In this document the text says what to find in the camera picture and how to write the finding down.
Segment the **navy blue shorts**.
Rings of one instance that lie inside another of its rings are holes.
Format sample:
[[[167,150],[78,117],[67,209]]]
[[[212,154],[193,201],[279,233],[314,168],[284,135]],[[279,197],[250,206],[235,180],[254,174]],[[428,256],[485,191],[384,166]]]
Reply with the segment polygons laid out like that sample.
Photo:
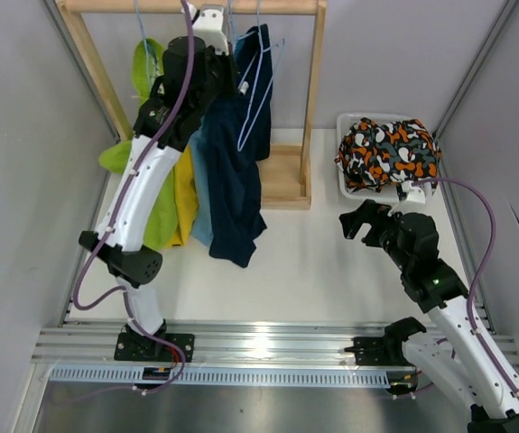
[[[245,268],[255,252],[255,239],[267,225],[261,216],[259,160],[254,150],[236,149],[242,121],[239,98],[240,94],[216,99],[206,113],[202,134],[213,229],[209,255]]]

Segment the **blue hanger of navy shorts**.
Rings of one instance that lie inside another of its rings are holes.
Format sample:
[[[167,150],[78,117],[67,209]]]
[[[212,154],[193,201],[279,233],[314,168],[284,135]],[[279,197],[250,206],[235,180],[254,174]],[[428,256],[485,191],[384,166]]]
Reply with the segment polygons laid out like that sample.
[[[269,28],[261,24],[250,28],[236,42],[237,78],[242,121],[238,127],[236,149],[255,151],[257,160],[270,153],[272,99],[275,76],[283,59],[285,39],[271,41]]]

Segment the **blue hanger of camouflage shorts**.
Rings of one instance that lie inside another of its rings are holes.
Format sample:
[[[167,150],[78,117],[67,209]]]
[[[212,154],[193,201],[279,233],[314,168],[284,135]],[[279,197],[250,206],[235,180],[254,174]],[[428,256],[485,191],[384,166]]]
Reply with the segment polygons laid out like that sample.
[[[285,48],[285,39],[281,38],[279,41],[277,41],[274,45],[265,45],[264,44],[264,36],[263,36],[263,21],[261,18],[262,14],[262,0],[256,1],[256,9],[255,9],[255,20],[256,20],[256,26],[257,26],[257,32],[258,32],[258,43],[259,43],[259,57],[260,59],[263,58],[263,56],[267,53],[272,51],[274,48],[280,49],[281,52],[283,52]]]

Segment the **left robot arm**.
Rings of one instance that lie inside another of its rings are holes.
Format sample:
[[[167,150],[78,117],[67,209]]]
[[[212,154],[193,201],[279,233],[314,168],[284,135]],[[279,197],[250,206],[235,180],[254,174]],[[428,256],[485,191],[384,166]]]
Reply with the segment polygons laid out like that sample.
[[[218,98],[236,92],[236,64],[229,44],[202,37],[173,39],[158,62],[157,76],[139,108],[130,154],[107,215],[79,235],[79,245],[98,258],[122,291],[134,350],[154,361],[165,352],[157,333],[164,318],[151,286],[162,255],[144,244],[144,232],[164,182],[203,116]]]

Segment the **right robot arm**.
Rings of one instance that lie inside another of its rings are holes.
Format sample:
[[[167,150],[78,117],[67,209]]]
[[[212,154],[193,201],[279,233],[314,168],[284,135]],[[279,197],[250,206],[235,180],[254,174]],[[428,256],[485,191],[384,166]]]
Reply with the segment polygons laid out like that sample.
[[[385,328],[382,351],[393,364],[410,364],[452,402],[468,410],[469,432],[519,432],[519,373],[482,326],[468,289],[439,256],[439,233],[431,216],[394,212],[364,201],[338,218],[343,236],[382,249],[400,272],[406,295],[442,333],[443,351],[414,317]]]

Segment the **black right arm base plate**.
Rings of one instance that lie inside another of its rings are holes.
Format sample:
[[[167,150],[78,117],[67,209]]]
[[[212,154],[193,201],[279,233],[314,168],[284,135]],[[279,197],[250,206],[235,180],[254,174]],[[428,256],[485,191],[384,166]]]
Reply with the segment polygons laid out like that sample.
[[[355,357],[356,365],[360,366],[403,366],[402,348],[388,336],[356,336],[351,346],[343,352]]]

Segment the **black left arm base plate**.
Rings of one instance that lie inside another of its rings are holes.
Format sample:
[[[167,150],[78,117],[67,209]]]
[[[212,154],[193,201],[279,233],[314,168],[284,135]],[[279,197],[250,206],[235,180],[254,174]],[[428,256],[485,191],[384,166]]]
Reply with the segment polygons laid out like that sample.
[[[169,333],[164,337],[182,350],[187,363],[191,362],[195,348],[193,334]],[[156,363],[178,363],[181,360],[175,349],[155,342],[146,336],[138,335],[134,331],[118,335],[114,359],[116,361]]]

